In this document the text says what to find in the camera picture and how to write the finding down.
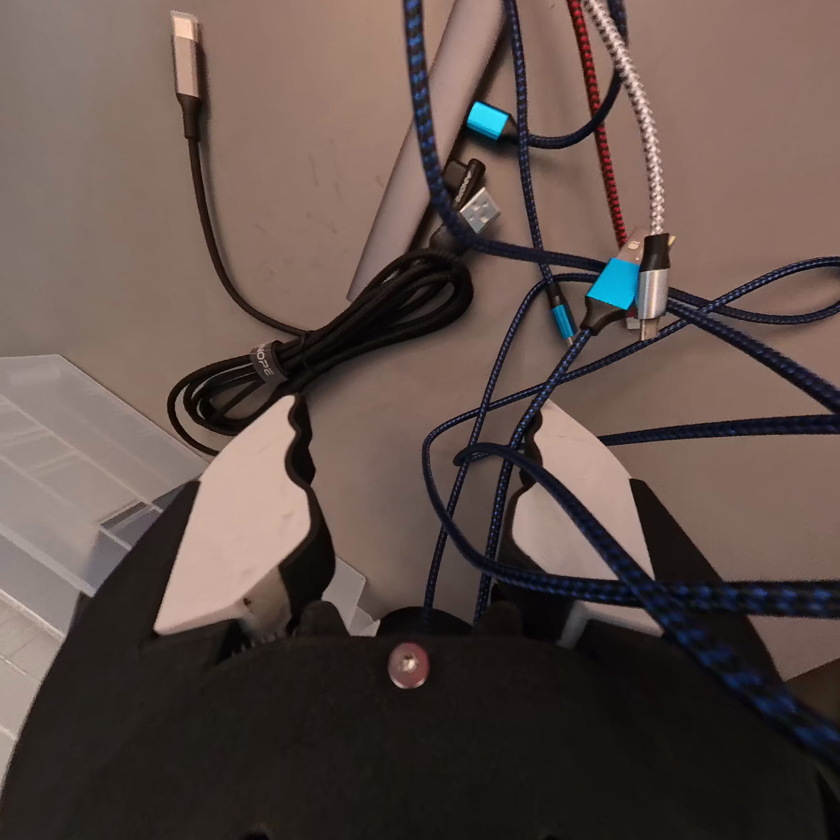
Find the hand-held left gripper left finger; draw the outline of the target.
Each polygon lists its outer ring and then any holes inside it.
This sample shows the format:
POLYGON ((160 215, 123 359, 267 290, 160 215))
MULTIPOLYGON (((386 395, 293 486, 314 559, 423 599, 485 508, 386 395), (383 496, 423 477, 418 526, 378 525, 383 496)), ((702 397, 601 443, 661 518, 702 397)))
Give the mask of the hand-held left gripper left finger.
POLYGON ((282 397, 198 482, 154 632, 234 621, 252 639, 285 636, 322 599, 333 541, 312 488, 312 428, 301 395, 282 397))

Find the clear plastic bin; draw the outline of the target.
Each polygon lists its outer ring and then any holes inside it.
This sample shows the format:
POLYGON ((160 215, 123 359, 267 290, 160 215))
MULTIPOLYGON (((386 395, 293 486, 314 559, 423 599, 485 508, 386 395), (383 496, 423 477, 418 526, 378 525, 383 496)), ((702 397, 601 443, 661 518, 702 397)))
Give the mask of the clear plastic bin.
MULTIPOLYGON (((2 358, 2 595, 111 671, 216 625, 258 641, 234 621, 154 632, 211 463, 63 358, 2 358)), ((364 583, 335 555, 322 599, 348 626, 364 583)))

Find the grey usb hub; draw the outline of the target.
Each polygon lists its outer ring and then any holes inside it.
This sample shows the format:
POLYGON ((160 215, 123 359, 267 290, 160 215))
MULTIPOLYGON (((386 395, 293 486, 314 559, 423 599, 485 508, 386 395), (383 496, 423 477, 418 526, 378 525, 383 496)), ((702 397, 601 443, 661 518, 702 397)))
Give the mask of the grey usb hub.
MULTIPOLYGON (((442 162, 455 146, 469 102, 497 47, 502 19, 501 2, 455 2, 448 18, 442 43, 429 73, 430 91, 433 96, 441 97, 435 127, 437 150, 442 162)), ((225 269, 207 201, 200 150, 206 89, 201 27, 194 15, 181 11, 172 11, 171 21, 175 97, 182 109, 199 221, 217 277, 234 304, 252 319, 291 337, 301 336, 302 329, 272 318, 252 306, 240 294, 225 269)), ((396 157, 353 275, 350 300, 361 293, 363 281, 372 280, 376 269, 384 268, 409 249, 428 203, 420 153, 414 129, 411 128, 396 157)))

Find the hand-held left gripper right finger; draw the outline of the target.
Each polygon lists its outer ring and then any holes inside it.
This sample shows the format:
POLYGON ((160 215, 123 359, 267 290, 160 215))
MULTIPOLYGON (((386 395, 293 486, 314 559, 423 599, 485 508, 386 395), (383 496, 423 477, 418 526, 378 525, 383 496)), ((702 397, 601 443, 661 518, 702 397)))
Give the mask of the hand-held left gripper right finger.
MULTIPOLYGON (((528 457, 562 482, 650 575, 654 568, 639 518, 631 477, 592 433, 553 402, 544 404, 526 438, 528 457)), ((509 544, 543 573, 617 581, 566 512, 538 485, 513 499, 509 544)), ((551 636, 575 643, 591 620, 660 637, 661 627, 639 607, 574 603, 551 636)))

